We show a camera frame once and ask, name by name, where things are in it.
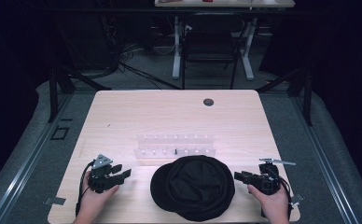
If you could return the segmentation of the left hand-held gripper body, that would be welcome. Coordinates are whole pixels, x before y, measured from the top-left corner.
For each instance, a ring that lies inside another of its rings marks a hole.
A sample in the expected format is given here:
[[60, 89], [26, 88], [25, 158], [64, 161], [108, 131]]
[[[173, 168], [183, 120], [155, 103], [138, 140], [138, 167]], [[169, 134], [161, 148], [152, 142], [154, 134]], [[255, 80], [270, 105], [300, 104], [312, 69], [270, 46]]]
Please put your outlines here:
[[88, 186], [97, 193], [103, 193], [116, 186], [115, 177], [117, 174], [111, 173], [112, 160], [99, 154], [93, 161], [88, 178]]

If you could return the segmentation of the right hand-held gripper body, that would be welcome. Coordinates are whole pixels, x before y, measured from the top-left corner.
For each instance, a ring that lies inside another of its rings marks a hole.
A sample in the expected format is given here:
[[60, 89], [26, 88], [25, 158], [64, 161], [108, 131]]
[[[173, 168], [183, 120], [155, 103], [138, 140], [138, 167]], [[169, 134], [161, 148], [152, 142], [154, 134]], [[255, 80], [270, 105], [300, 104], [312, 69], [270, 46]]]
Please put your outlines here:
[[280, 176], [279, 168], [277, 164], [283, 165], [295, 165], [291, 161], [281, 161], [276, 159], [260, 159], [261, 164], [258, 166], [258, 176], [252, 176], [252, 182], [256, 189], [266, 195], [273, 195], [280, 187], [284, 187], [289, 190], [288, 183]]

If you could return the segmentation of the black hat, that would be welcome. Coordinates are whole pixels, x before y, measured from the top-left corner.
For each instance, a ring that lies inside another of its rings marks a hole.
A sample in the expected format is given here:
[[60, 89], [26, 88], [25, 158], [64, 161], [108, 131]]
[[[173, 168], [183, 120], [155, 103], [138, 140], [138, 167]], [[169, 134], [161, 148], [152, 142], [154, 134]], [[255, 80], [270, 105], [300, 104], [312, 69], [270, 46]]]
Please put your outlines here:
[[150, 194], [161, 209], [189, 221], [220, 217], [235, 194], [230, 169], [207, 156], [186, 156], [162, 165], [152, 176]]

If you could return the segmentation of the person's left hand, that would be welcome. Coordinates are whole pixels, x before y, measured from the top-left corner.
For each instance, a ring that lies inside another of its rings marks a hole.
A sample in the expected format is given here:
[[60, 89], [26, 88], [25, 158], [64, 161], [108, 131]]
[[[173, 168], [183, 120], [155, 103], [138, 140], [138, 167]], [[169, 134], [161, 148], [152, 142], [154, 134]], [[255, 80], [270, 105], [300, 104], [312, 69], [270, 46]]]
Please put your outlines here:
[[95, 219], [101, 214], [106, 203], [118, 191], [119, 185], [103, 192], [97, 193], [90, 189], [89, 183], [90, 171], [88, 171], [83, 179], [83, 196], [80, 202], [79, 212], [72, 224], [93, 224]]

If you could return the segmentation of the person's right hand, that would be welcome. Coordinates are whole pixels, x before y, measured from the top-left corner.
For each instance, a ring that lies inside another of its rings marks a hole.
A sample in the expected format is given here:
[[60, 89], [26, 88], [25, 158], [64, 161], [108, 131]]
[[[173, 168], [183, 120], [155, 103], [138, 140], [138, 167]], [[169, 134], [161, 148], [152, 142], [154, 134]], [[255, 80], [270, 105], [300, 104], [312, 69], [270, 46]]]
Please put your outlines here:
[[280, 187], [273, 195], [266, 195], [253, 185], [248, 185], [247, 188], [260, 202], [262, 211], [271, 224], [290, 224], [288, 217], [288, 198], [283, 187]]

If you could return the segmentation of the grey tape strip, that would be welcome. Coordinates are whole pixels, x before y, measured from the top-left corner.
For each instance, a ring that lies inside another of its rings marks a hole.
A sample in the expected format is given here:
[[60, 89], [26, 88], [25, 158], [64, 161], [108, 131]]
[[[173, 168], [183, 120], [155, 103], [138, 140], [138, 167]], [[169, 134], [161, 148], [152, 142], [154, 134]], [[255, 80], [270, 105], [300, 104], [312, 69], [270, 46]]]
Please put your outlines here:
[[304, 195], [301, 193], [298, 193], [291, 198], [290, 205], [291, 206], [299, 205], [304, 199], [305, 199]]
[[64, 205], [65, 203], [65, 198], [59, 198], [59, 197], [48, 197], [45, 201], [44, 204], [46, 205]]

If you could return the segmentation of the clear acrylic rack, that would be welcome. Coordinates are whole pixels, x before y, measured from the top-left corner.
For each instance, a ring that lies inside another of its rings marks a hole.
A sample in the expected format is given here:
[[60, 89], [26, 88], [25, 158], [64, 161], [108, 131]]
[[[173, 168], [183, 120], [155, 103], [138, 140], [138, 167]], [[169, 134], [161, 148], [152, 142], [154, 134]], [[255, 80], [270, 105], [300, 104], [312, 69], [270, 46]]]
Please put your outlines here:
[[143, 165], [158, 165], [187, 156], [214, 157], [216, 150], [211, 134], [140, 134], [133, 155]]

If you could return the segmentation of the black metal stand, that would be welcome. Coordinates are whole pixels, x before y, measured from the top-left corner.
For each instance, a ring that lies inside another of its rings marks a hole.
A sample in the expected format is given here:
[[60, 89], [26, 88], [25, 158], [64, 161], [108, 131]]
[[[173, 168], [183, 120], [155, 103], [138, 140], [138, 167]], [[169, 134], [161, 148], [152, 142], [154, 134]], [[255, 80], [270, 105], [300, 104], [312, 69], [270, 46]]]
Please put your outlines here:
[[49, 122], [54, 121], [59, 113], [58, 88], [61, 88], [66, 94], [72, 94], [76, 90], [71, 80], [72, 77], [84, 82], [97, 91], [109, 91], [109, 88], [85, 77], [75, 69], [55, 63], [49, 77]]
[[302, 116], [305, 122], [309, 126], [312, 126], [311, 105], [313, 96], [313, 76], [307, 68], [297, 68], [282, 77], [269, 81], [266, 85], [258, 88], [257, 92], [263, 93], [269, 91], [287, 81], [290, 82], [286, 90], [286, 94], [289, 97], [299, 97], [300, 93], [303, 92]]

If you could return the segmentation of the black chair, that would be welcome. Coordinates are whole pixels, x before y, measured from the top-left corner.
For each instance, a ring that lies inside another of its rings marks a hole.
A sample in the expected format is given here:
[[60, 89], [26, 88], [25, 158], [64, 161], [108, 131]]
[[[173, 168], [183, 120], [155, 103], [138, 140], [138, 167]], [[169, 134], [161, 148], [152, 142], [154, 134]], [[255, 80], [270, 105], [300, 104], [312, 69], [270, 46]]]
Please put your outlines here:
[[238, 13], [194, 13], [183, 21], [180, 75], [186, 87], [187, 63], [232, 64], [230, 89], [233, 88], [246, 31], [244, 17]]

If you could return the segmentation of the white-legged desk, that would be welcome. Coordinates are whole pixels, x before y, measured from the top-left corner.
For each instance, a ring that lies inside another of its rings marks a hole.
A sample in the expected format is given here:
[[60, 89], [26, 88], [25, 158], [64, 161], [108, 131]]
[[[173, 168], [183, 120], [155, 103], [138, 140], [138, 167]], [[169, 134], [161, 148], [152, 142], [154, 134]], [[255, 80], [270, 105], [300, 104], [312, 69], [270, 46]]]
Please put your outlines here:
[[[260, 11], [261, 9], [283, 10], [292, 8], [294, 0], [155, 0], [156, 7], [203, 7], [203, 8], [231, 8], [242, 9], [246, 12]], [[253, 18], [247, 23], [246, 42], [241, 49], [244, 73], [248, 80], [254, 79], [251, 63], [249, 61], [249, 51], [254, 39], [258, 19]]]

